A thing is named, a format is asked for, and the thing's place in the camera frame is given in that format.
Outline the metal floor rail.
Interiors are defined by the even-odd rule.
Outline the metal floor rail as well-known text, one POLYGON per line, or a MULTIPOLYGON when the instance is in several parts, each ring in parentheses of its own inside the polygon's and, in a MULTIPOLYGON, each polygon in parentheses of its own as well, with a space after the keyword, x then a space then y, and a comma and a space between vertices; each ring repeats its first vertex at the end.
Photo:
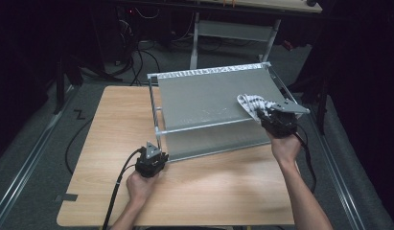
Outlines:
POLYGON ((22 127, 0 158, 0 224, 6 219, 25 184, 44 152, 65 106, 79 91, 78 86, 68 86, 66 100, 60 112, 56 111, 56 91, 22 127))
POLYGON ((318 128, 315 119, 316 106, 309 104, 309 108, 311 112, 309 121, 313 129, 314 138, 320 145, 320 155, 323 157, 325 169, 328 171, 329 178, 332 181, 333 191, 338 197, 338 204, 343 209, 351 230, 365 230, 359 210, 333 156, 333 151, 327 138, 318 128))

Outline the silver metal shelf rack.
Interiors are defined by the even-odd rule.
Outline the silver metal shelf rack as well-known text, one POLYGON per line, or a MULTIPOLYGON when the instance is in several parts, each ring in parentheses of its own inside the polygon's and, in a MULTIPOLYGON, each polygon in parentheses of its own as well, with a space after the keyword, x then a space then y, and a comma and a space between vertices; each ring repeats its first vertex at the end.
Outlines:
POLYGON ((158 146, 171 162, 267 144, 266 130, 239 105, 237 96, 296 102, 270 73, 268 62, 149 74, 158 146))

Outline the desk with white legs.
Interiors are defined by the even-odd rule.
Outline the desk with white legs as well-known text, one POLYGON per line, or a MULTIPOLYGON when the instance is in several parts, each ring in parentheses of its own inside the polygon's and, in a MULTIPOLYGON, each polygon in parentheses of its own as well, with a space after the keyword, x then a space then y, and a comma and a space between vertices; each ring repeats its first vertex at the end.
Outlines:
MULTIPOLYGON (((230 1, 232 10, 240 7, 241 9, 268 10, 278 13, 304 13, 305 15, 322 13, 322 8, 316 0, 196 0, 196 3, 199 6, 201 2, 222 2, 222 7, 225 8, 227 1, 230 1)), ((200 19, 199 17, 200 13, 196 12, 190 59, 191 69, 197 69, 198 39, 201 36, 264 42, 266 46, 258 55, 258 59, 260 62, 266 61, 281 24, 279 17, 265 22, 264 18, 260 16, 257 23, 242 22, 235 15, 227 16, 224 19, 200 19)))

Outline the dark computer tower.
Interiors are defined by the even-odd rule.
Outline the dark computer tower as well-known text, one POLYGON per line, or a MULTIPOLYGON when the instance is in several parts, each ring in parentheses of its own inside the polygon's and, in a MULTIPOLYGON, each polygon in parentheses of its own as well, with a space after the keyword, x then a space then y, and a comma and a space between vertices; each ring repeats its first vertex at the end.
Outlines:
POLYGON ((103 62, 115 65, 126 63, 132 32, 125 8, 96 3, 91 6, 91 14, 103 62))

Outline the grey tape piece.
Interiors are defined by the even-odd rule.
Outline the grey tape piece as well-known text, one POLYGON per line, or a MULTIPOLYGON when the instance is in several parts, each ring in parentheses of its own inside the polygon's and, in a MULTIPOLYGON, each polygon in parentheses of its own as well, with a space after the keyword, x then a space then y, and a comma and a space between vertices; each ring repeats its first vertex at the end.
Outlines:
POLYGON ((74 194, 61 194, 57 195, 55 197, 55 202, 61 202, 61 201, 76 201, 78 198, 78 195, 74 194))

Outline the white black patterned cloth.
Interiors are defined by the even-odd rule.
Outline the white black patterned cloth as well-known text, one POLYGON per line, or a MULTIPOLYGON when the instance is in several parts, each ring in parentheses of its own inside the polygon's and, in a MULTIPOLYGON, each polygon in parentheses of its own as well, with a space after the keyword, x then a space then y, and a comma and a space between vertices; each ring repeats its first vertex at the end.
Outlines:
POLYGON ((241 94, 237 96, 239 105, 253 118, 257 123, 262 120, 271 120, 271 107, 276 102, 267 101, 258 95, 241 94))

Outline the person's right hand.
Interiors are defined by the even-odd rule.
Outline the person's right hand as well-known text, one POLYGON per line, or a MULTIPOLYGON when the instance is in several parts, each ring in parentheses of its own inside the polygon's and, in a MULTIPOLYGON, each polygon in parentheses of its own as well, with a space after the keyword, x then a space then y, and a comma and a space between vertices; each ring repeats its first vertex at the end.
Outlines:
POLYGON ((294 135, 285 138, 275 138, 268 133, 271 143, 271 151, 278 162, 282 166, 294 166, 295 159, 301 149, 301 143, 294 135))

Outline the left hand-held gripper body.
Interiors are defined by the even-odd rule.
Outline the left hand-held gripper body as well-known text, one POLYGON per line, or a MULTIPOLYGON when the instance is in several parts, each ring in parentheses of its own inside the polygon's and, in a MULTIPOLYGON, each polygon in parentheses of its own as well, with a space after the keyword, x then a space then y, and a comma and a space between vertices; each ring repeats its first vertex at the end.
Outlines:
POLYGON ((141 148, 135 170, 143 177, 151 178, 162 170, 162 151, 151 142, 141 148))

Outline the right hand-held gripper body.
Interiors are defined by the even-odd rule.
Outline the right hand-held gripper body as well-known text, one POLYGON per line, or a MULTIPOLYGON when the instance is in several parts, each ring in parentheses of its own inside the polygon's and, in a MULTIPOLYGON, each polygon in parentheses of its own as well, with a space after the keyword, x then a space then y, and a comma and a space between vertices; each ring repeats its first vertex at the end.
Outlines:
POLYGON ((297 120, 310 110, 294 101, 285 99, 282 102, 265 101, 262 108, 257 109, 261 126, 274 138, 285 138, 297 131, 297 120))

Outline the person's left hand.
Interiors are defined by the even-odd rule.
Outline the person's left hand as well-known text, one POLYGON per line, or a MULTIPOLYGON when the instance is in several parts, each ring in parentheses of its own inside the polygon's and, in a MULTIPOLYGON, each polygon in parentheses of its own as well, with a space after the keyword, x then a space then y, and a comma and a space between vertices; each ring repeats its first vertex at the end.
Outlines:
POLYGON ((159 174, 154 177, 144 177, 139 172, 133 172, 127 178, 127 190, 131 203, 144 205, 150 197, 159 174))

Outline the dark metal stand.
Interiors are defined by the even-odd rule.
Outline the dark metal stand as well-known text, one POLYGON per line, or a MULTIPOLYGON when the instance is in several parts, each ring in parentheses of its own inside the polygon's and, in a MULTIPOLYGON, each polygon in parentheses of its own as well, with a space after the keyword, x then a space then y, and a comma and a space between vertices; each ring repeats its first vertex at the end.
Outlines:
POLYGON ((63 56, 57 62, 56 68, 56 99, 57 105, 55 114, 59 114, 65 104, 65 80, 64 77, 70 81, 73 86, 81 86, 83 84, 83 77, 79 67, 80 60, 72 55, 63 56))
POLYGON ((301 93, 304 104, 316 104, 315 123, 321 134, 325 133, 326 102, 328 96, 329 74, 323 64, 311 64, 307 61, 298 73, 289 73, 288 66, 277 64, 275 73, 291 93, 301 93))

